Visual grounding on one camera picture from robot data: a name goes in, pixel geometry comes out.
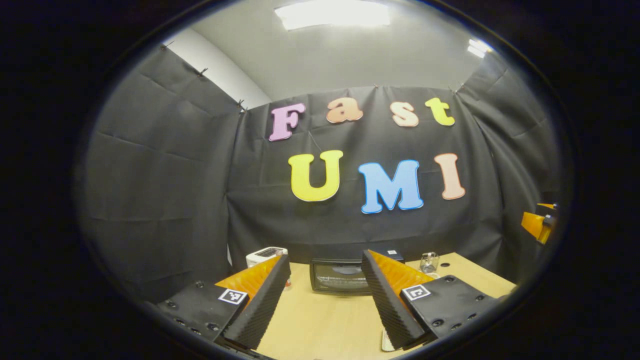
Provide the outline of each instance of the foam letter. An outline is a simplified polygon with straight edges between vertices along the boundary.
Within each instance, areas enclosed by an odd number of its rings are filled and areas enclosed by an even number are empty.
[[[314,188],[309,183],[309,164],[314,160],[311,154],[291,156],[291,191],[300,200],[324,201],[334,196],[340,186],[340,167],[338,160],[342,151],[330,150],[320,154],[326,166],[326,181],[320,188]]]
[[[424,104],[431,108],[433,117],[440,125],[451,126],[455,123],[456,120],[453,117],[447,116],[447,113],[444,111],[449,108],[449,104],[446,102],[441,102],[439,98],[434,97]]]
[[[273,109],[273,132],[269,136],[269,141],[284,140],[291,137],[291,131],[287,129],[287,124],[294,127],[298,126],[298,113],[305,112],[305,105],[301,102],[295,105],[285,106],[283,108]]]
[[[393,210],[400,192],[402,192],[402,200],[398,203],[398,208],[402,210],[421,208],[424,202],[420,199],[418,191],[417,171],[419,166],[420,164],[415,160],[400,161],[394,179],[391,181],[379,163],[360,165],[358,171],[364,175],[366,196],[362,212],[373,214],[382,211],[382,205],[378,202],[378,194],[387,209]]]
[[[391,112],[394,113],[393,119],[400,126],[413,127],[418,124],[418,116],[413,113],[414,109],[408,102],[392,102]]]
[[[440,169],[442,169],[442,181],[444,182],[442,198],[445,200],[453,200],[465,196],[466,191],[462,185],[460,185],[458,169],[456,168],[458,156],[455,154],[440,154],[433,159],[440,165]]]
[[[358,108],[358,102],[352,97],[341,97],[329,102],[327,108],[331,110],[326,114],[326,119],[333,123],[345,120],[355,121],[364,115]]]

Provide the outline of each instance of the white object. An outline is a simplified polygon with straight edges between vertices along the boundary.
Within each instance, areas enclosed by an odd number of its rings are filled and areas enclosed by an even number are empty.
[[[391,340],[389,340],[389,335],[387,335],[387,331],[382,329],[382,351],[395,351],[394,346],[391,344]]]
[[[246,266],[248,268],[253,267],[256,264],[259,264],[263,261],[266,261],[268,259],[271,259],[277,256],[279,253],[289,255],[289,252],[287,251],[287,249],[283,247],[275,247],[275,246],[266,247],[256,252],[252,252],[251,254],[246,256]],[[287,284],[285,285],[284,288],[285,290],[291,289],[291,278],[287,280]]]
[[[314,25],[389,25],[384,4],[359,0],[311,0],[274,9],[286,30]]]

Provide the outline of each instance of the yellow letter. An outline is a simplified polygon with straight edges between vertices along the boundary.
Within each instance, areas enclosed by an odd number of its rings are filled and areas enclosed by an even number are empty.
[[[436,118],[436,121],[440,125],[451,126],[456,121],[454,118],[447,116],[447,113],[444,111],[445,109],[449,108],[449,104],[447,104],[446,102],[441,102],[437,97],[430,99],[424,104],[431,108],[433,117]]]
[[[320,154],[326,166],[326,182],[320,188],[314,188],[309,183],[309,165],[314,160],[311,154],[291,156],[291,191],[300,200],[324,201],[334,196],[340,186],[340,167],[338,160],[342,151],[330,150]]]
[[[333,123],[358,120],[364,115],[358,108],[358,102],[352,97],[341,97],[329,102],[327,108],[331,111],[326,114],[326,119]]]
[[[391,112],[394,113],[392,119],[400,126],[413,127],[418,124],[418,116],[413,111],[413,106],[408,102],[392,102],[389,106]]]

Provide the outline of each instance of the small box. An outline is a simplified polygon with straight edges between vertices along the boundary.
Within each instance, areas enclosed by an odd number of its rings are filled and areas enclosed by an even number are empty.
[[[256,252],[252,252],[251,254],[246,256],[246,266],[248,268],[255,266],[263,261],[273,258],[277,255],[278,250],[282,251],[283,254],[289,255],[287,249],[283,247],[266,247],[264,249],[258,250]]]
[[[401,263],[404,264],[404,258],[396,250],[385,250],[385,251],[381,252],[381,254],[383,254],[384,256],[386,256],[388,258],[392,258],[393,260],[400,261]]]

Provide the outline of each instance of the black fabric backdrop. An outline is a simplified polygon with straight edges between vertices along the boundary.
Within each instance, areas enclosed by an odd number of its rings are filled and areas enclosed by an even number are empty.
[[[327,104],[353,97],[364,116],[331,124]],[[424,102],[449,104],[455,125],[435,122]],[[409,102],[420,119],[400,127],[389,105]],[[303,102],[293,135],[269,142],[271,110]],[[457,252],[517,281],[540,245],[520,227],[541,193],[557,190],[554,115],[526,76],[492,54],[456,94],[432,88],[369,86],[308,94],[238,114],[236,102],[170,50],[151,54],[105,105],[85,161],[86,227],[109,269],[143,298],[163,300],[195,279],[246,267],[247,253],[270,245],[291,261],[358,258],[367,248]],[[291,192],[288,159],[313,154],[313,186],[324,183],[319,155],[341,150],[340,188],[323,202]],[[442,198],[433,158],[453,152],[467,193]],[[358,166],[378,162],[393,176],[417,160],[423,207],[363,214]]]
[[[151,301],[227,276],[223,196],[236,102],[169,49],[128,74],[86,156],[86,228],[109,269]]]

